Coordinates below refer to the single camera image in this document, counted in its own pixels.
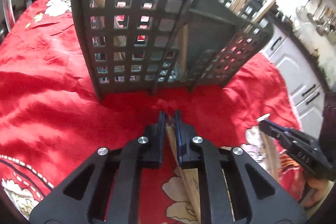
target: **kitchen counter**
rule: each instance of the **kitchen counter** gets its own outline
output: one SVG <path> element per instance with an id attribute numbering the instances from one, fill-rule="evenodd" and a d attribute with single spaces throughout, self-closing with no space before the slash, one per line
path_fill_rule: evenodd
<path id="1" fill-rule="evenodd" d="M 307 48 L 295 36 L 293 30 L 288 25 L 281 22 L 281 20 L 279 20 L 277 17 L 275 17 L 275 15 L 272 12 L 268 12 L 266 18 L 269 22 L 275 24 L 285 35 L 287 35 L 293 41 L 293 43 L 296 45 L 296 47 L 300 50 L 305 59 L 308 61 L 311 69 L 314 71 L 316 77 L 320 81 L 324 92 L 329 92 L 330 88 L 328 86 L 324 74 L 319 68 L 319 64 L 316 58 L 310 54 Z"/>

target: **cabinet drawer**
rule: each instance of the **cabinet drawer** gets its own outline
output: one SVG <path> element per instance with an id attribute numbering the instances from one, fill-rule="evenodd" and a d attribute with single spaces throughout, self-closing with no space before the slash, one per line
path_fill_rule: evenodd
<path id="1" fill-rule="evenodd" d="M 273 25 L 274 27 L 274 34 L 268 44 L 264 47 L 263 52 L 270 57 L 278 47 L 282 44 L 282 42 L 287 38 L 287 36 L 280 31 L 280 29 Z"/>
<path id="2" fill-rule="evenodd" d="M 323 123 L 325 93 L 320 86 L 310 96 L 296 106 L 304 133 L 318 138 Z"/>
<path id="3" fill-rule="evenodd" d="M 286 38 L 271 55 L 270 60 L 285 80 L 295 105 L 306 99 L 321 85 L 308 61 L 289 38 Z"/>

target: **dashed white stitching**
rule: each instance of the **dashed white stitching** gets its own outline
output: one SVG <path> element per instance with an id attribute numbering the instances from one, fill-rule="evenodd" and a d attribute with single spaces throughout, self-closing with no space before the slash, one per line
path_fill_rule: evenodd
<path id="1" fill-rule="evenodd" d="M 18 159 L 15 159 L 15 158 L 12 158 L 12 157 L 8 157 L 8 156 L 5 156 L 5 155 L 0 155 L 0 158 L 4 158 L 4 159 L 8 159 L 8 160 L 12 160 L 13 162 L 20 164 L 21 166 L 26 166 L 29 170 L 31 170 L 34 174 L 36 174 L 39 178 L 41 178 L 45 183 L 47 183 L 49 187 L 54 188 L 54 185 L 52 185 L 50 182 L 48 182 L 47 179 L 46 179 L 43 175 L 41 175 L 40 173 L 37 173 L 35 169 L 33 169 L 30 165 L 26 165 L 23 161 L 20 161 L 20 160 L 18 160 Z M 21 178 L 21 177 L 17 176 L 16 178 L 17 178 L 17 180 L 19 180 L 20 182 L 22 181 L 22 178 Z M 29 186 L 29 183 L 28 183 L 28 182 L 24 181 L 23 183 L 24 183 L 25 185 Z"/>

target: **utensil holder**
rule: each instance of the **utensil holder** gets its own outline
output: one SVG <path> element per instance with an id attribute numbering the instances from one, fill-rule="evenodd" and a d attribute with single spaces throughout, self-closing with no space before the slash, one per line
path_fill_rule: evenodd
<path id="1" fill-rule="evenodd" d="M 252 24 L 249 5 L 242 17 L 233 0 L 71 0 L 73 21 L 99 99 L 106 93 L 196 85 L 226 85 L 262 49 L 273 27 Z M 114 26 L 117 18 L 120 28 Z M 188 25 L 187 74 L 179 75 L 175 38 Z M 114 38 L 124 36 L 125 45 Z"/>

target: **black drawer handle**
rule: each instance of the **black drawer handle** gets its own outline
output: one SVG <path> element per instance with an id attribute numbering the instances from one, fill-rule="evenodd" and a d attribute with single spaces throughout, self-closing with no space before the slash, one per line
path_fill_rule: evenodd
<path id="1" fill-rule="evenodd" d="M 317 92 L 317 94 L 311 98 L 308 102 L 306 102 L 306 105 L 309 105 L 313 100 L 315 100 L 318 96 L 320 96 L 320 92 Z"/>
<path id="2" fill-rule="evenodd" d="M 316 85 L 314 84 L 309 90 L 307 90 L 306 92 L 302 93 L 302 97 L 304 97 L 305 95 L 307 95 L 311 90 L 313 90 L 316 87 Z"/>
<path id="3" fill-rule="evenodd" d="M 275 45 L 282 39 L 282 37 L 279 37 L 277 40 L 275 40 L 275 42 L 273 43 L 272 47 L 271 47 L 271 51 L 274 49 Z"/>

